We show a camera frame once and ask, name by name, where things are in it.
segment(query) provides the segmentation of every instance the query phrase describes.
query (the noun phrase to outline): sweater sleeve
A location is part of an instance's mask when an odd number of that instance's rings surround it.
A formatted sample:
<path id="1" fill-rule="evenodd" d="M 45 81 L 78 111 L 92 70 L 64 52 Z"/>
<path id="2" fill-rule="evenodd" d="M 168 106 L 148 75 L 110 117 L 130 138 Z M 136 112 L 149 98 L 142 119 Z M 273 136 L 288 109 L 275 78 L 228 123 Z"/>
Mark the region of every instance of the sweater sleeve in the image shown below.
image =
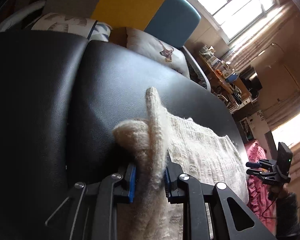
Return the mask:
<path id="1" fill-rule="evenodd" d="M 277 237 L 298 233 L 298 203 L 295 193 L 277 199 Z"/>

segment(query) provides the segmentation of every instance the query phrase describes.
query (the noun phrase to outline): knitted sweater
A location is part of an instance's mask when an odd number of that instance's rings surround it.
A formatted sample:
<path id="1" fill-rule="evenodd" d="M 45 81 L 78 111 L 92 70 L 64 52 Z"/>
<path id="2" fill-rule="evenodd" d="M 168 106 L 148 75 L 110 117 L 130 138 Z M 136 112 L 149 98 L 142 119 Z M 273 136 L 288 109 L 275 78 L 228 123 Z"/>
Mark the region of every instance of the knitted sweater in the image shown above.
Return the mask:
<path id="1" fill-rule="evenodd" d="M 134 203 L 118 206 L 119 240 L 182 239 L 182 205 L 167 202 L 162 182 L 167 149 L 185 173 L 202 183 L 225 182 L 247 203 L 244 163 L 228 136 L 168 113 L 153 87 L 146 91 L 146 106 L 147 120 L 126 120 L 113 129 L 137 164 Z"/>

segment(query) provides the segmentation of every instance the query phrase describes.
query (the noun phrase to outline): person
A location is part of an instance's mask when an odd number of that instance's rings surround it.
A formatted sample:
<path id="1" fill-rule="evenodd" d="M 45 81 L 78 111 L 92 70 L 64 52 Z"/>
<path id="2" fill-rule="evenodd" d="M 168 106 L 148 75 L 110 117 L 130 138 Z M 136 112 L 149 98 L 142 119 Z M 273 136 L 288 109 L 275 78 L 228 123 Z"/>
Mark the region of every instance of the person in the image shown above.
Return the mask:
<path id="1" fill-rule="evenodd" d="M 289 192 L 286 184 L 283 187 L 269 186 L 269 199 L 276 199 L 276 219 L 278 240 L 295 240 L 300 234 L 297 196 Z"/>

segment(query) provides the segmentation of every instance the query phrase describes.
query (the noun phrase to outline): pink blanket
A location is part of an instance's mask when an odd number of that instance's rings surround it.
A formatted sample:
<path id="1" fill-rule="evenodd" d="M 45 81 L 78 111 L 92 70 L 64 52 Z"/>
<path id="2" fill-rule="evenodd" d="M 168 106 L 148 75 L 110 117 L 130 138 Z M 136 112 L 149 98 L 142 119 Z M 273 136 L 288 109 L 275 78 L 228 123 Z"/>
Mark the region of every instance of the pink blanket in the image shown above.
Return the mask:
<path id="1" fill-rule="evenodd" d="M 266 158 L 266 153 L 259 145 L 258 140 L 250 141 L 245 145 L 246 152 L 250 162 L 257 162 L 260 159 Z M 249 202 L 248 207 L 256 214 L 261 222 L 274 233 L 275 231 L 275 203 L 263 214 L 266 208 L 271 204 L 268 199 L 268 191 L 266 185 L 261 183 L 261 180 L 255 176 L 250 176 L 248 180 Z"/>

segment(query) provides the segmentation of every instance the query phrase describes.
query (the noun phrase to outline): headboard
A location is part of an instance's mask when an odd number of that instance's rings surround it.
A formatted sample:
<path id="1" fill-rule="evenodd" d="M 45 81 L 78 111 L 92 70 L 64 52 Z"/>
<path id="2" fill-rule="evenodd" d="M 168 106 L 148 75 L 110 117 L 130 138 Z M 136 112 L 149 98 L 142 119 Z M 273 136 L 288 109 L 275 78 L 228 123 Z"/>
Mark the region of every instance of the headboard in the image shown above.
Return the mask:
<path id="1" fill-rule="evenodd" d="M 181 48 L 201 19 L 186 0 L 47 0 L 43 13 L 92 18 L 145 31 Z"/>

